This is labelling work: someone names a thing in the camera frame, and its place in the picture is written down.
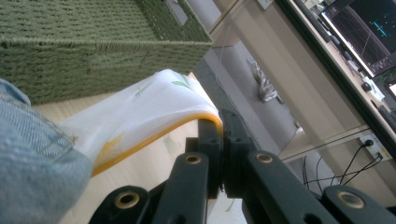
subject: jeans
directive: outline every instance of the jeans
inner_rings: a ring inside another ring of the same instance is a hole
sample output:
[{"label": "jeans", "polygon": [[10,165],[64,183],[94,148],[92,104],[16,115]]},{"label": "jeans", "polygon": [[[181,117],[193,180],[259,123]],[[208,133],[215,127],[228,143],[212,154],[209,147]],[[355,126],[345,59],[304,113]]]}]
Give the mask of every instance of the jeans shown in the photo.
[{"label": "jeans", "polygon": [[0,223],[59,222],[91,171],[69,137],[0,79]]}]

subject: wicker basket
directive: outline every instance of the wicker basket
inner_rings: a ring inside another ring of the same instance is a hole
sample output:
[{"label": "wicker basket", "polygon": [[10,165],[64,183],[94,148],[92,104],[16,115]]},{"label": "wicker basket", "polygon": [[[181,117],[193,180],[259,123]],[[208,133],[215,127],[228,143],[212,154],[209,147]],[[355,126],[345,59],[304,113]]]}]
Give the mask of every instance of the wicker basket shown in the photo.
[{"label": "wicker basket", "polygon": [[187,73],[212,40],[185,0],[5,0],[0,77],[32,104],[121,90],[164,68]]}]

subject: white cloth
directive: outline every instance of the white cloth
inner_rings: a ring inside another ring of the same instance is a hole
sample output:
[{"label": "white cloth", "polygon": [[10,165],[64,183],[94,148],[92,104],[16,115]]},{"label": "white cloth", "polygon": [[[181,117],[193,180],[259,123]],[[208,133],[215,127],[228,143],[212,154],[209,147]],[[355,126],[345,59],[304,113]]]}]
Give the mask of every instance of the white cloth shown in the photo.
[{"label": "white cloth", "polygon": [[200,83],[166,69],[59,125],[91,160],[96,175],[194,119],[210,119],[221,132],[219,111]]}]

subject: computer monitor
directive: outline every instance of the computer monitor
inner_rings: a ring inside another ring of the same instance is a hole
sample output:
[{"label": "computer monitor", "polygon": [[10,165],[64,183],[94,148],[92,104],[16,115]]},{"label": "computer monitor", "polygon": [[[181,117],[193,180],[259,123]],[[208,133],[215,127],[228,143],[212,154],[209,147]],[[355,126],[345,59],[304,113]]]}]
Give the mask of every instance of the computer monitor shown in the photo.
[{"label": "computer monitor", "polygon": [[320,17],[369,77],[396,66],[396,0],[336,0]]}]

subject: electrical outlet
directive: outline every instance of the electrical outlet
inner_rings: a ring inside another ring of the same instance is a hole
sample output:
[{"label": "electrical outlet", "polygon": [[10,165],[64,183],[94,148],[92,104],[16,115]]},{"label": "electrical outlet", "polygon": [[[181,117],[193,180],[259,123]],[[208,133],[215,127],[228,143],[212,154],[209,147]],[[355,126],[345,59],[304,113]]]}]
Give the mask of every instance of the electrical outlet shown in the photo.
[{"label": "electrical outlet", "polygon": [[260,6],[262,6],[262,9],[264,10],[267,9],[271,5],[271,3],[274,2],[274,0],[257,0],[257,1],[259,1]]},{"label": "electrical outlet", "polygon": [[378,157],[378,153],[381,154],[382,156],[382,161],[387,161],[392,159],[392,157],[389,155],[387,150],[384,148],[382,143],[378,140],[378,138],[375,136],[375,134],[371,133],[368,135],[364,135],[361,137],[361,142],[365,143],[367,140],[373,140],[374,144],[370,147],[366,147],[367,150],[370,152],[370,154],[373,156],[373,159]]}]

